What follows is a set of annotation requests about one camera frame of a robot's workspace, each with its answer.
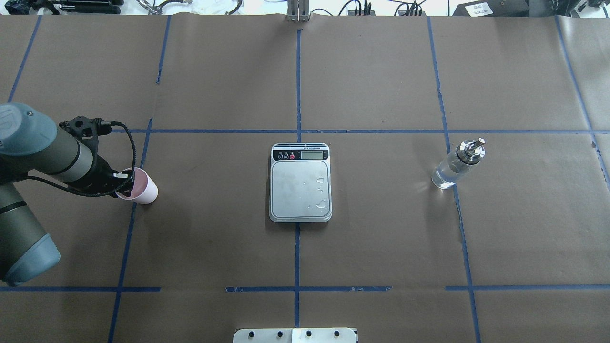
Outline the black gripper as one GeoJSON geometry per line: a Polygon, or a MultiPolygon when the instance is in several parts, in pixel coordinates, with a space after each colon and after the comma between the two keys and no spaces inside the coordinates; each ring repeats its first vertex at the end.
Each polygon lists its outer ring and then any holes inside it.
{"type": "Polygon", "coordinates": [[[131,194],[134,187],[133,171],[118,171],[98,154],[92,154],[93,163],[85,174],[85,194],[89,196],[116,196],[131,194]]]}

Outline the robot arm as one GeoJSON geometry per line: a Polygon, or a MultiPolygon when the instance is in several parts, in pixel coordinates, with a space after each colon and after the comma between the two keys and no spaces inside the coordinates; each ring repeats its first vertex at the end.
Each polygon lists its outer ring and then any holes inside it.
{"type": "Polygon", "coordinates": [[[1,105],[1,280],[17,287],[54,267],[61,255],[16,182],[33,180],[80,197],[130,193],[132,171],[118,171],[98,154],[99,137],[118,121],[84,116],[55,123],[17,102],[1,105]]]}

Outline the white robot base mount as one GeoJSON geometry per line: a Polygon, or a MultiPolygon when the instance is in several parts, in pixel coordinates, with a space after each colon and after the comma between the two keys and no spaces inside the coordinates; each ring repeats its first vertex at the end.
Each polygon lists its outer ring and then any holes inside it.
{"type": "Polygon", "coordinates": [[[357,329],[322,328],[243,328],[233,336],[233,343],[357,343],[357,329]]]}

